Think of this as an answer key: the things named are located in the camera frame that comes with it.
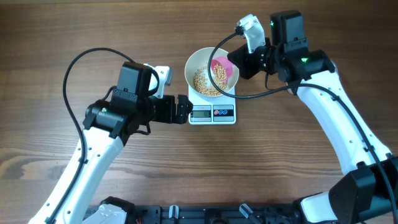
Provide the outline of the pink plastic scoop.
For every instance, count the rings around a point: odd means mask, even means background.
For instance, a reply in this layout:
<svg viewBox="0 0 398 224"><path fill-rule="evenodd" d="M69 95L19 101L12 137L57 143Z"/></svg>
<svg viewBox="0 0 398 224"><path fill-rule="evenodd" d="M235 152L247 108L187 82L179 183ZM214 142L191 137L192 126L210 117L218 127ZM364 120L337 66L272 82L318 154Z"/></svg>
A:
<svg viewBox="0 0 398 224"><path fill-rule="evenodd" d="M218 81L226 83L233 75L233 63L226 57L217 57L211 60L211 70Z"/></svg>

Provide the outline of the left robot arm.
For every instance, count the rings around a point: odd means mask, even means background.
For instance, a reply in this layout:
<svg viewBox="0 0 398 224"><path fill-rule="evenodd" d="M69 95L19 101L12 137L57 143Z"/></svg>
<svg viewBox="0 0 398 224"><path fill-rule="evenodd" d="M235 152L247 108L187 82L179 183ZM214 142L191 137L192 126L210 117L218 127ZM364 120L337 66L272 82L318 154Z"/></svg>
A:
<svg viewBox="0 0 398 224"><path fill-rule="evenodd" d="M185 95L164 94L170 67L128 60L118 84L108 91L111 100L96 101L86 110L76 150L50 197L31 223L135 223L135 206L109 197L85 217L101 179L132 134L151 121L184 124L193 105Z"/></svg>

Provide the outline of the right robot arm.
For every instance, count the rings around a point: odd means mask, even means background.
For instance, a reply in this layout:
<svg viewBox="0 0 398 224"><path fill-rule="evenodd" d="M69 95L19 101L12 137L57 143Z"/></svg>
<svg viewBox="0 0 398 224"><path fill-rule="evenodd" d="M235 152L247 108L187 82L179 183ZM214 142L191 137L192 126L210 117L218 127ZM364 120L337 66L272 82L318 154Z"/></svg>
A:
<svg viewBox="0 0 398 224"><path fill-rule="evenodd" d="M266 37L257 17L240 19L235 33L246 44L229 53L244 79L260 71L277 74L284 88L313 113L338 157L343 178L329 191L305 197L299 207L309 223L361 223L397 215L397 157L364 122L345 93L336 65L322 50L310 50L298 11L270 17Z"/></svg>

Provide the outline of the soybeans in white bowl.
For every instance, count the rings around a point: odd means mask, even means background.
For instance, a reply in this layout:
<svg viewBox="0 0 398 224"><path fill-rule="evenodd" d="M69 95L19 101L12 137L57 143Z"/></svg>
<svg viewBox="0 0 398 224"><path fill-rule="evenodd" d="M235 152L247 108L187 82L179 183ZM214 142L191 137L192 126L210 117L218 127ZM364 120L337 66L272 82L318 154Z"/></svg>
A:
<svg viewBox="0 0 398 224"><path fill-rule="evenodd" d="M220 64L215 65L215 74L211 73L213 81L216 83L218 88L225 90L227 87L226 81L226 69ZM211 84L209 80L208 67L200 67L196 72L193 79L194 89L206 96L218 96L221 93Z"/></svg>

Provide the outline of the white bowl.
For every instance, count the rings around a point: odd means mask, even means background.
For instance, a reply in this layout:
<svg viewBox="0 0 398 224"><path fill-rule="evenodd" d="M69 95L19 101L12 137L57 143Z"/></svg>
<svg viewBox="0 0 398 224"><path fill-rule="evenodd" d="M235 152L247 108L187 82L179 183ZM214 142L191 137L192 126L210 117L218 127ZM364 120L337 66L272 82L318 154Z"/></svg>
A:
<svg viewBox="0 0 398 224"><path fill-rule="evenodd" d="M213 71L211 70L211 63L210 63L210 66L208 66L208 61L209 61L209 58L210 58L210 54L212 53L213 50L214 50L214 47L206 47L206 48L197 50L187 60L187 62L185 64L185 79L186 79L189 87L192 87L194 89L193 79L194 79L194 76L195 76L195 72L200 67L207 66L208 67L208 74L213 73ZM212 59L217 58L217 57L226 57L227 58L227 54L228 54L227 51L225 51L223 49L218 49L215 52L215 54L214 54ZM233 64L233 75L227 81L227 87L226 87L226 89L223 92L234 95L234 88L235 88L235 85L238 82L238 78L239 78L239 70L238 70L237 66L235 66Z"/></svg>

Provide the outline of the white digital kitchen scale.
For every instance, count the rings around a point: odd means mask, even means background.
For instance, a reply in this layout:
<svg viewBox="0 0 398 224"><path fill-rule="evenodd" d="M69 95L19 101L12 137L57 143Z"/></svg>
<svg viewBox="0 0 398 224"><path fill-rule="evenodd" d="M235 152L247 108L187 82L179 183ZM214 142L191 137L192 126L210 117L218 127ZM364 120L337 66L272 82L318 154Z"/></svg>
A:
<svg viewBox="0 0 398 224"><path fill-rule="evenodd" d="M236 122L236 100L228 96L204 96L192 87L188 88L188 99L193 109L188 119L191 125L225 125Z"/></svg>

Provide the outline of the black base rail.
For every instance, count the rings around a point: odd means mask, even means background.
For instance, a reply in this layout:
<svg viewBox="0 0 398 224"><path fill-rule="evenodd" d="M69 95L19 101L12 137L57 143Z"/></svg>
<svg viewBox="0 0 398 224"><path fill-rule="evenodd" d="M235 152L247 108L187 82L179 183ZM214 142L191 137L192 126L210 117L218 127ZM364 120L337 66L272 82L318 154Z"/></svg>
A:
<svg viewBox="0 0 398 224"><path fill-rule="evenodd" d="M104 205L89 209L85 215L85 223L100 223L93 218L103 219L103 223L136 223L136 224L184 224L184 223L263 223L283 224L302 223L302 215L292 204L276 204L265 206L219 207L179 207L171 205L138 205L132 213L122 218L120 214L110 214Z"/></svg>

